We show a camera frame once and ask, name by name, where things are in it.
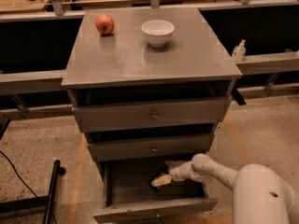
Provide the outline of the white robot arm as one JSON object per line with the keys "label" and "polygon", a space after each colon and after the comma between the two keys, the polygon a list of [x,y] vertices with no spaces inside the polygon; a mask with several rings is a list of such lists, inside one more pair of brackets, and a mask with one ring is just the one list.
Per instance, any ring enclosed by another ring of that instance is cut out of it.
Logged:
{"label": "white robot arm", "polygon": [[153,187],[212,176],[233,192],[233,224],[299,224],[299,193],[266,166],[252,163],[236,171],[206,154],[165,164],[168,171],[150,182]]}

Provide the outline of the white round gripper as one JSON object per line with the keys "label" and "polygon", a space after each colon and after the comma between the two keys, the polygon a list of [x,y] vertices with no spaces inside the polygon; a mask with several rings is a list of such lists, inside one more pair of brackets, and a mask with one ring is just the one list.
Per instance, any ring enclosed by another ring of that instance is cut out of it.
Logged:
{"label": "white round gripper", "polygon": [[193,168],[190,161],[165,161],[164,164],[168,167],[169,175],[161,174],[154,178],[150,182],[153,187],[168,185],[172,179],[180,182],[192,178]]}

